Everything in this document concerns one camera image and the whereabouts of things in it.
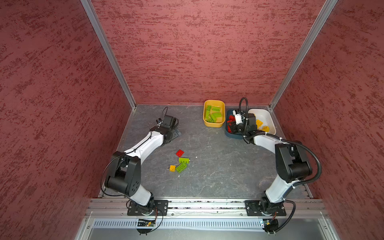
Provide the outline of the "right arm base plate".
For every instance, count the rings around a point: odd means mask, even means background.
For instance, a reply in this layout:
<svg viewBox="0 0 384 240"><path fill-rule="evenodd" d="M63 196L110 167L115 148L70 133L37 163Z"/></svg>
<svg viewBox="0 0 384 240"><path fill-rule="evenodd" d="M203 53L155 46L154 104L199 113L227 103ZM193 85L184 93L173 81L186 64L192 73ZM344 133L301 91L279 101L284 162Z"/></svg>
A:
<svg viewBox="0 0 384 240"><path fill-rule="evenodd" d="M247 200L245 203L245 209L247 216L263 216L263 217L273 217L273 216L286 216L287 213L284 208L284 204L280 203L271 203L268 199L261 200Z"/></svg>

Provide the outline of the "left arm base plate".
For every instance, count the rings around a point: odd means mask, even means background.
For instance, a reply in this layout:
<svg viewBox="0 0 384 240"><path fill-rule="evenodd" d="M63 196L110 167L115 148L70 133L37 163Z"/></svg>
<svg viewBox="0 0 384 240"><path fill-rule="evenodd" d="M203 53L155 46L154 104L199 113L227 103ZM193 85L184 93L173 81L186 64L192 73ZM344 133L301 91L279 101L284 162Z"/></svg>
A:
<svg viewBox="0 0 384 240"><path fill-rule="evenodd" d="M168 212L169 201L168 200L151 200L146 206L137 204L130 201L127 204L128 216L166 216Z"/></svg>

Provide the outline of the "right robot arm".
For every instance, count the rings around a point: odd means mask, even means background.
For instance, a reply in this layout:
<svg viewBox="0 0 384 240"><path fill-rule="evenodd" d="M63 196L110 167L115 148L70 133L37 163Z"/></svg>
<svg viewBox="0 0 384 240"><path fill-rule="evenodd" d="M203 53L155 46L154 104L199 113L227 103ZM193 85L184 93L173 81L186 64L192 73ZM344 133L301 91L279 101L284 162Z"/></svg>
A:
<svg viewBox="0 0 384 240"><path fill-rule="evenodd" d="M287 196L297 186L313 183L322 173L319 158L300 142L289 141L258 130L253 114L234 110L226 123L227 132L243 138L247 144L263 147L275 155L277 176L257 201L246 202L249 215L284 216Z"/></svg>

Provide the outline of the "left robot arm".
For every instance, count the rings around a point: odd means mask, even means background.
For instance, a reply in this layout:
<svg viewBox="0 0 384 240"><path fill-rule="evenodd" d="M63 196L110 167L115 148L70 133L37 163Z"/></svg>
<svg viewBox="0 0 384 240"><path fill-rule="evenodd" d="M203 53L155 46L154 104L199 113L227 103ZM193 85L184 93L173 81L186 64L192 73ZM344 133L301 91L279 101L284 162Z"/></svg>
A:
<svg viewBox="0 0 384 240"><path fill-rule="evenodd" d="M140 142L124 152L115 152L106 166L101 190L115 191L118 197L127 197L138 207L138 212L149 216L156 209L153 193L141 185L141 166L157 148L170 143L180 135L178 124L159 125L150 129Z"/></svg>

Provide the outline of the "yellow lego brick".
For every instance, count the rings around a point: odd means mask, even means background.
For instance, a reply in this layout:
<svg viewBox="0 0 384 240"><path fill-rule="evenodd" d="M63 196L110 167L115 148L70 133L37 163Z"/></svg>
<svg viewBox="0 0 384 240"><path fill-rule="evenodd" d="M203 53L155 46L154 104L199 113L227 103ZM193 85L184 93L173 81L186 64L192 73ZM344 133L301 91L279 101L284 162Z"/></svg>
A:
<svg viewBox="0 0 384 240"><path fill-rule="evenodd" d="M257 124L257 126L262 126L264 123L262 121L260 121L260 120L257 120L256 124Z"/></svg>
<svg viewBox="0 0 384 240"><path fill-rule="evenodd" d="M270 131L270 128L268 126L263 126L262 131L268 133Z"/></svg>

